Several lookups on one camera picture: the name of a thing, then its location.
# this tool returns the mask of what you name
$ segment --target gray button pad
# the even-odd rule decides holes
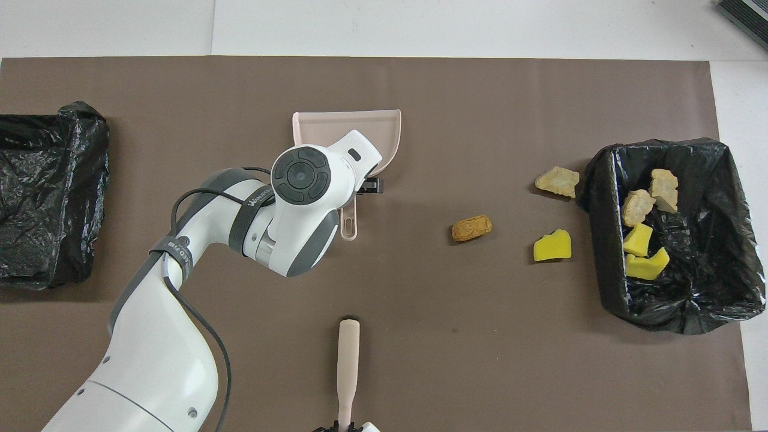
[[[272,186],[283,200],[307,205],[328,191],[331,171],[328,159],[311,147],[294,148],[280,156],[272,171]]]

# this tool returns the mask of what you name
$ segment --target black cable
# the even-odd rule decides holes
[[[179,211],[179,205],[181,205],[182,201],[184,201],[185,199],[187,199],[188,197],[194,194],[215,194],[215,195],[219,195],[221,197],[230,199],[232,201],[235,201],[238,204],[243,203],[243,200],[239,199],[238,197],[235,197],[226,192],[217,191],[216,189],[211,189],[211,188],[197,188],[197,189],[192,189],[191,191],[184,192],[184,194],[181,195],[179,199],[176,200],[176,203],[174,204],[174,209],[170,211],[170,233],[174,237],[176,237],[179,234],[179,232],[176,229],[176,224],[177,224],[176,213]]]
[[[224,356],[224,364],[227,366],[227,392],[224,394],[224,402],[223,406],[221,407],[221,416],[219,417],[219,424],[216,426],[216,432],[220,432],[221,427],[224,424],[224,416],[227,415],[227,407],[230,404],[230,392],[232,391],[232,365],[230,364],[230,355],[227,353],[227,349],[224,347],[224,342],[221,340],[221,337],[219,337],[219,334],[216,333],[210,324],[208,324],[208,321],[203,318],[203,315],[200,315],[200,312],[196,311],[195,308],[192,307],[189,302],[187,302],[187,299],[181,297],[181,294],[179,294],[179,291],[176,290],[174,284],[170,281],[170,278],[168,276],[164,276],[163,282],[165,283],[165,287],[176,298],[176,301],[178,301],[179,304],[181,304],[181,306],[190,313],[190,315],[195,317],[195,319],[197,319],[200,324],[202,324],[203,327],[208,330],[208,333],[214,337],[216,343],[219,344],[221,354]]]
[[[267,173],[269,175],[272,175],[272,172],[270,172],[270,170],[268,170],[266,168],[261,168],[261,167],[241,167],[241,168],[246,170],[246,171],[261,171],[263,173]]]

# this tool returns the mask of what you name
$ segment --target yellow sponge piece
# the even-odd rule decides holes
[[[652,281],[659,277],[669,262],[670,256],[664,248],[659,249],[650,258],[638,258],[632,254],[627,254],[627,276]]]
[[[533,244],[534,261],[571,257],[571,236],[566,230],[555,230]]]
[[[654,229],[645,224],[637,224],[624,239],[624,252],[636,257],[648,256],[648,242]]]

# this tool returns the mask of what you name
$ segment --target food piece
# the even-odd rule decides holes
[[[650,258],[638,258],[632,254],[627,254],[627,276],[652,281],[659,277],[669,262],[670,256],[664,248],[659,249]]]
[[[621,219],[628,227],[642,224],[645,215],[654,209],[655,198],[652,198],[647,191],[640,189],[632,191],[624,200],[624,208],[621,211]]]
[[[677,213],[677,177],[669,170],[654,169],[650,178],[650,196],[656,198],[659,210]]]
[[[624,239],[624,252],[636,257],[648,256],[648,242],[654,229],[645,224],[637,224]]]
[[[571,236],[566,230],[555,230],[533,244],[533,260],[544,261],[571,257]]]
[[[453,224],[451,236],[456,241],[467,241],[491,232],[491,228],[493,228],[493,224],[491,224],[488,216],[480,214]]]
[[[576,198],[577,184],[578,173],[561,167],[554,167],[538,176],[535,182],[536,187],[542,191],[571,198]]]

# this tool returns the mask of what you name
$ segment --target white robotic arm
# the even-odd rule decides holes
[[[328,148],[282,153],[271,186],[241,168],[211,176],[118,299],[103,361],[43,431],[199,430],[216,399],[218,373],[172,287],[183,284],[212,243],[283,276],[308,271],[338,230],[337,209],[381,160],[351,131]]]

